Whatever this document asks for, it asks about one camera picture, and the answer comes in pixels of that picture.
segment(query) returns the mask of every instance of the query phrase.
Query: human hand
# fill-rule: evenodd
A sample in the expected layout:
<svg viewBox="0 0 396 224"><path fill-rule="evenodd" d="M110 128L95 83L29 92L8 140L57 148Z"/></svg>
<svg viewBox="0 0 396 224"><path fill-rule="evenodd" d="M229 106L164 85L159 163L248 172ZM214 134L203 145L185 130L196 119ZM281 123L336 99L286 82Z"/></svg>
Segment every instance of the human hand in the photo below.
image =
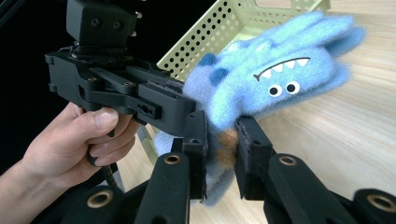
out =
<svg viewBox="0 0 396 224"><path fill-rule="evenodd" d="M96 166L122 159L134 145L138 123L111 108L84 113L70 103L28 147L21 165L32 175L68 189L89 179ZM115 129L115 136L107 134Z"/></svg>

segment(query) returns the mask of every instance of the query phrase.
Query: fuzzy blue fabric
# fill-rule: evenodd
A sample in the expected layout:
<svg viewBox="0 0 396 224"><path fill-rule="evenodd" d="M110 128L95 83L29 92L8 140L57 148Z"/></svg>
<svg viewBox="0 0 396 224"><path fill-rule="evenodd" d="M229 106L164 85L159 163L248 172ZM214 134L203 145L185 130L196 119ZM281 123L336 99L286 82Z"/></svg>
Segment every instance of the fuzzy blue fabric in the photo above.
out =
<svg viewBox="0 0 396 224"><path fill-rule="evenodd" d="M352 16L315 11L235 41L218 55L206 54L183 88L208 120L204 204L216 204L233 181L236 120L243 115L261 119L340 87L350 74L336 58L357 47L364 36ZM173 138L156 135L160 155L170 151Z"/></svg>

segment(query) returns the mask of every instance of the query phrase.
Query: plastic basket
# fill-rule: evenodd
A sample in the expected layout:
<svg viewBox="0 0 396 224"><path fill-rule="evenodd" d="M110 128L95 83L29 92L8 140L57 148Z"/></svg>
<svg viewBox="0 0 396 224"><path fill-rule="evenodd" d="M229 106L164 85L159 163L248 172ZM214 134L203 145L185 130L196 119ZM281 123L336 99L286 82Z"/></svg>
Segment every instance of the plastic basket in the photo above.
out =
<svg viewBox="0 0 396 224"><path fill-rule="evenodd" d="M250 39L268 28L307 11L330 9L330 0L290 0L290 8L265 7L268 0L218 0L160 59L157 65L184 81L208 52L219 53L235 40ZM151 136L142 126L139 138L151 162L155 162Z"/></svg>

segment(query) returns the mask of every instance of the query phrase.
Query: plush toy eye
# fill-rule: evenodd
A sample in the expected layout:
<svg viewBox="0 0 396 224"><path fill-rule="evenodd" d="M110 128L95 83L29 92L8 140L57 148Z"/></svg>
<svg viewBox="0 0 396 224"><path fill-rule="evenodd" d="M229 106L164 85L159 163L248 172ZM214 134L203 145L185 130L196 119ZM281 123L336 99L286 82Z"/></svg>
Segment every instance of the plush toy eye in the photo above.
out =
<svg viewBox="0 0 396 224"><path fill-rule="evenodd" d="M286 85L286 90L290 94L296 94L300 90L300 84L295 81L289 82L288 85Z"/></svg>
<svg viewBox="0 0 396 224"><path fill-rule="evenodd" d="M271 96L277 97L282 94L282 88L279 85L272 85L268 92Z"/></svg>

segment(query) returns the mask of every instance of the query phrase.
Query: black mount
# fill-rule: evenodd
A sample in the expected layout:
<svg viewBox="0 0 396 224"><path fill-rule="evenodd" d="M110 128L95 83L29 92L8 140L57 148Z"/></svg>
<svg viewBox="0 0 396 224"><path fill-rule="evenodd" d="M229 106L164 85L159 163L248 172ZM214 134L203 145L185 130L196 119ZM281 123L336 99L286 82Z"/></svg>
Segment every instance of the black mount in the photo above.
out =
<svg viewBox="0 0 396 224"><path fill-rule="evenodd" d="M65 201L61 223L188 223L190 200L205 199L205 113L182 94L182 82L128 54L136 19L107 1L69 0L66 27L76 43L46 55L49 89L87 110L109 106L180 138L147 182L126 193L111 186L78 193ZM396 223L394 196L361 189L349 201L299 158L276 154L255 119L235 125L241 198L265 201L269 223Z"/></svg>

